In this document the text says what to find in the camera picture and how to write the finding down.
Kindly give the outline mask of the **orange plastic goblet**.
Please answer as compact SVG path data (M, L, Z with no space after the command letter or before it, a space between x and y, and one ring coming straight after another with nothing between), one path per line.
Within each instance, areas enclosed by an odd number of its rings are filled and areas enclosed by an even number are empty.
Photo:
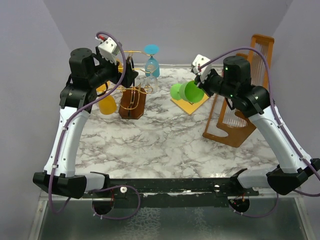
M117 69L118 69L118 72L119 73L122 73L123 72L123 63L121 62L120 59L116 59L116 63L117 63Z
M107 93L109 86L110 86L110 82L108 81L106 84L98 87L96 89L97 97L102 98ZM113 98L113 96L111 96L111 95L100 100L98 102L98 107L99 107L101 114L103 114L103 115L111 115L111 114L115 113L117 110L116 101Z

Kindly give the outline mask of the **clear wine glass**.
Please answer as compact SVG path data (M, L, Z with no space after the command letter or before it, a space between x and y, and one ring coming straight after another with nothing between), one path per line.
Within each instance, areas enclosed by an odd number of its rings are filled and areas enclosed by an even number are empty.
M152 75L146 76L144 86L150 94L156 93L159 88L158 78Z

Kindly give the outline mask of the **blue plastic goblet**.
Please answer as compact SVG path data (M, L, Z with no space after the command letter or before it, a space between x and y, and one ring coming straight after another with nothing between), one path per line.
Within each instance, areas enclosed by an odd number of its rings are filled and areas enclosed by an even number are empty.
M158 78L160 76L159 62L154 58L154 55L159 52L159 47L155 44L149 44L144 47L144 52L149 56L149 59L144 65L145 75L152 75Z

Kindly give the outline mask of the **green plastic goblet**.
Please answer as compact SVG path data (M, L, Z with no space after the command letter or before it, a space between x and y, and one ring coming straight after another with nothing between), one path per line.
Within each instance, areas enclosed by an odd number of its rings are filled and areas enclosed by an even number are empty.
M202 89L198 88L196 82L188 81L181 83L176 83L170 88L170 96L174 100L184 100L186 102L195 104L200 102L205 93Z

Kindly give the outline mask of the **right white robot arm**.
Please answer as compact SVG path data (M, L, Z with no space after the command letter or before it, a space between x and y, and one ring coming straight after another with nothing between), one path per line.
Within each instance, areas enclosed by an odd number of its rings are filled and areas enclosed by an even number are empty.
M271 104L266 88L251 83L251 65L244 57L229 56L223 60L223 76L198 54L193 60L192 72L195 85L207 96L220 95L232 102L262 134L278 160L270 169L245 169L235 174L229 189L240 196L249 188L271 188L280 195L287 195L300 187L320 169L320 160L306 153L280 119L279 111Z

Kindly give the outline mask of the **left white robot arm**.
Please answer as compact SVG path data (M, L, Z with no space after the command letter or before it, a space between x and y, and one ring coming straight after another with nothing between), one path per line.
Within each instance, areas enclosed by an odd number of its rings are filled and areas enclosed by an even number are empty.
M97 102L97 88L113 80L119 86L132 70L118 71L116 56L122 50L77 48L70 53L70 75L60 93L59 124L50 157L33 183L49 196L80 199L88 192L106 197L110 177L99 172L76 174L76 155L83 128Z

